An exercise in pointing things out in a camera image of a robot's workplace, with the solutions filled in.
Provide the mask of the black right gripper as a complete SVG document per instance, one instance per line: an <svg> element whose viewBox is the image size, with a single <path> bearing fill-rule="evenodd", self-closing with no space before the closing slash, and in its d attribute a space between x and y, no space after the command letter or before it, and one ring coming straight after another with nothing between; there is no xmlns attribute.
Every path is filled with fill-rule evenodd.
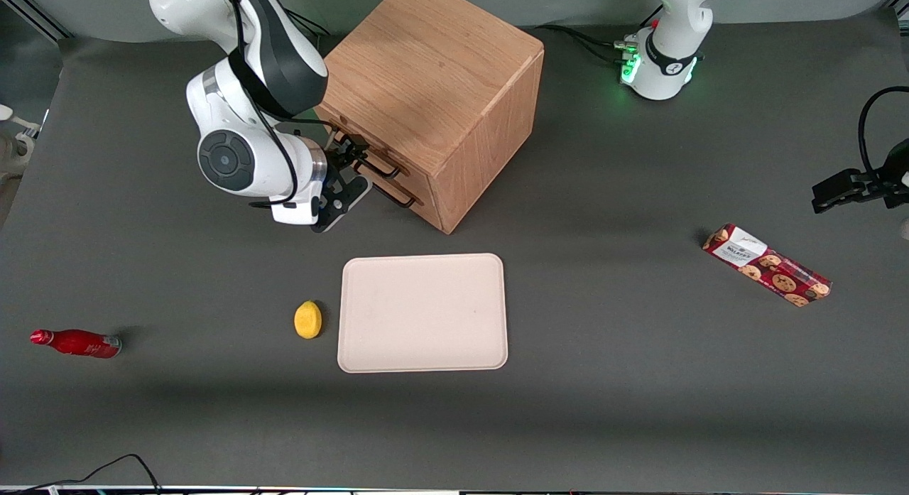
<svg viewBox="0 0 909 495"><path fill-rule="evenodd" d="M369 148L363 136L344 134L339 140L339 154L327 154L327 175L320 195L312 200L316 219L312 232L327 232L372 190L372 181L351 168L368 156Z"/></svg>

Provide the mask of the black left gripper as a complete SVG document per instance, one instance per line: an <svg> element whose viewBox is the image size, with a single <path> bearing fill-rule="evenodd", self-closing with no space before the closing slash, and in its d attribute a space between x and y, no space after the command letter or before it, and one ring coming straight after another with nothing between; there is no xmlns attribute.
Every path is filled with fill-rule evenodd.
<svg viewBox="0 0 909 495"><path fill-rule="evenodd" d="M871 167L866 141L863 141L863 165L871 181L867 186L864 173L855 168L841 170L814 185L814 213L822 214L837 206L872 200L883 200L887 208L908 203L908 139L893 146L877 169Z"/></svg>

